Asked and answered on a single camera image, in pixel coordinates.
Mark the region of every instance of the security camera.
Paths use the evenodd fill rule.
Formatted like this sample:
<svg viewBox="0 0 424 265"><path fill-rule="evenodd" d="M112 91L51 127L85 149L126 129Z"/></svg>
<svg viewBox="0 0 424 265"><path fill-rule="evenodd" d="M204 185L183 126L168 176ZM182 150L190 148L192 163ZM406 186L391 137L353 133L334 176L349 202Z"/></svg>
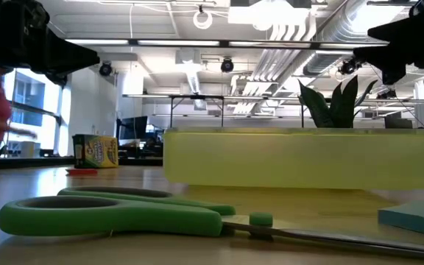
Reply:
<svg viewBox="0 0 424 265"><path fill-rule="evenodd" d="M224 73L230 73L233 71L233 63L231 58L224 58L224 61L222 62L222 66L220 67L222 72Z"/></svg>
<svg viewBox="0 0 424 265"><path fill-rule="evenodd" d="M102 62L102 66L99 68L99 74L103 77L109 77L112 74L112 66L110 66L110 62L104 61Z"/></svg>

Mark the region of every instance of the ceiling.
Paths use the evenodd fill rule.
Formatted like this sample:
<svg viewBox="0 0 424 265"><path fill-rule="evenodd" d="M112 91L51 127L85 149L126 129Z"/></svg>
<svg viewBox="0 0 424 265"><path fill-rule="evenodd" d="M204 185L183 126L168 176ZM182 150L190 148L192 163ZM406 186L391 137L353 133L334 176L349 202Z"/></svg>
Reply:
<svg viewBox="0 0 424 265"><path fill-rule="evenodd" d="M208 29L194 26L191 11L195 6L172 5L172 14L165 5L142 7L138 4L100 4L98 2L73 2L64 0L39 0L51 16L50 27L63 38L182 38L182 39L233 39L233 40L267 40L271 30L259 31L252 25L229 24L227 19L213 15L213 23ZM225 14L230 0L216 0L215 7L204 7L206 10ZM315 11L317 28L329 17L343 0L327 0L328 6ZM395 19L406 17L406 10ZM149 77L145 79L148 91L162 87L179 87L187 83L187 77L175 68L176 48L146 47L96 47L92 48L104 53L135 53L143 61ZM240 72L251 72L255 69L263 53L262 49L198 49L201 54L202 71L198 73L201 83L230 84L232 76ZM232 74L223 74L220 65L224 57L233 59L235 68ZM338 63L330 67L321 78L315 79L311 85L326 96L342 81L336 73ZM113 62L118 71L126 71L130 62ZM414 69L413 74L399 82L399 94L409 96L413 93L413 81L423 76L423 71ZM380 72L370 67L358 70L360 84L368 84L376 80Z"/></svg>

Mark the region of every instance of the table surface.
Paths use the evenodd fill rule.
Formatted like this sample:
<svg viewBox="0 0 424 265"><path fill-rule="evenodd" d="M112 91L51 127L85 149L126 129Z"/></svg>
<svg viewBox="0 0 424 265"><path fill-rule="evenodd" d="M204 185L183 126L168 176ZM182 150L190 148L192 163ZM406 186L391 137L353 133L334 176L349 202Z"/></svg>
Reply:
<svg viewBox="0 0 424 265"><path fill-rule="evenodd" d="M162 168L124 166L97 176L67 177L66 167L0 171L0 208L28 197L55 195L68 186L121 186L182 194L234 205L239 214L270 212L295 228L424 244L424 235L379 225L377 210L424 191L357 191L292 188L224 188L169 183ZM424 264L417 259L316 246L246 233L221 238L147 233L65 238L10 236L0 231L0 264Z"/></svg>

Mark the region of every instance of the snake plant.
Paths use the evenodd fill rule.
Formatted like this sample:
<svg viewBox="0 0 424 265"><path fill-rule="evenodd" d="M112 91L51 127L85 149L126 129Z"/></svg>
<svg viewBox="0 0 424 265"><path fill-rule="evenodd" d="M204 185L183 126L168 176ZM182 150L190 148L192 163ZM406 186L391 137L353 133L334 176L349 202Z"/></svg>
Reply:
<svg viewBox="0 0 424 265"><path fill-rule="evenodd" d="M315 125L318 128L353 128L354 108L359 106L372 90L377 80L372 81L356 101L358 96L358 76L349 81L342 91L342 82L335 88L331 97L331 105L327 106L325 97L300 84L300 103L306 105Z"/></svg>

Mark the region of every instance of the scissor blade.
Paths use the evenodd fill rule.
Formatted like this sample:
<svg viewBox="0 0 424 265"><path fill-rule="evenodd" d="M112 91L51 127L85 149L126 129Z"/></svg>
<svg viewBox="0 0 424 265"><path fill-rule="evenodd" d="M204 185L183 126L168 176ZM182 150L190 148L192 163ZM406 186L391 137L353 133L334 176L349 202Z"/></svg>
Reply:
<svg viewBox="0 0 424 265"><path fill-rule="evenodd" d="M424 245L408 244L396 241L385 241L373 238L348 236L337 233L321 233L306 230L277 229L273 227L261 227L246 225L240 222L223 221L225 227L235 230L247 231L256 235L282 236L292 239L313 241L325 244L355 247L360 250L372 250L393 255L409 255L424 258Z"/></svg>

